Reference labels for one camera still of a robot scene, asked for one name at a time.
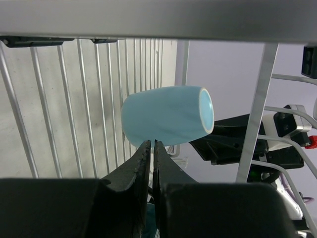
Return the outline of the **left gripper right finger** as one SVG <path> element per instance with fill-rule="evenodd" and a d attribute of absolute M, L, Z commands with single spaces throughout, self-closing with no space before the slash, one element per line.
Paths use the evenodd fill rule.
<path fill-rule="evenodd" d="M 154 146 L 156 221 L 162 238 L 294 238 L 277 191 L 262 183 L 198 183 Z"/>

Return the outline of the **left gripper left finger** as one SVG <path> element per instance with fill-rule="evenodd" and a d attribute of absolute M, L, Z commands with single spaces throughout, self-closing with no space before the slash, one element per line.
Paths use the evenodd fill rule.
<path fill-rule="evenodd" d="M 150 159 L 146 141 L 105 178 L 1 179 L 1 237 L 139 238 Z"/>

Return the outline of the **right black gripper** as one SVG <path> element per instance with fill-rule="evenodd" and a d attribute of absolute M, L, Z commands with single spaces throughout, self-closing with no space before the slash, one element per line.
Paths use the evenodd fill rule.
<path fill-rule="evenodd" d="M 190 142 L 204 161 L 212 165 L 240 161 L 249 115 L 217 120 L 211 134 Z M 286 170 L 299 169 L 304 160 L 294 146 L 280 141 L 265 141 L 267 149 L 255 152 L 255 161 L 276 164 Z"/>

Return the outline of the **light blue ceramic mug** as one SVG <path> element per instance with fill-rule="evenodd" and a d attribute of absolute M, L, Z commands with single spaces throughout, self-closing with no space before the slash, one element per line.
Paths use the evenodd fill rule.
<path fill-rule="evenodd" d="M 123 102 L 121 124 L 135 147 L 144 141 L 171 146 L 200 139 L 214 128 L 211 96 L 199 86 L 169 86 L 131 94 Z"/>

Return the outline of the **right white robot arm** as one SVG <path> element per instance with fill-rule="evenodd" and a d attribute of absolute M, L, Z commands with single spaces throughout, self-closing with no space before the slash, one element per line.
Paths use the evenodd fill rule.
<path fill-rule="evenodd" d="M 204 161 L 212 165 L 238 164 L 242 154 L 249 115 L 218 120 L 213 132 L 191 141 L 191 146 Z M 296 142 L 306 149 L 315 149 L 316 136 L 308 136 L 311 125 L 298 115 L 277 112 L 263 116 L 259 133 L 270 137 L 282 137 Z M 304 159 L 294 146 L 280 141 L 258 139 L 253 160 L 276 164 L 284 169 L 299 169 Z M 273 168 L 251 165 L 248 182 L 272 185 L 282 196 L 290 218 L 299 230 L 306 228 L 303 212 L 284 175 Z"/>

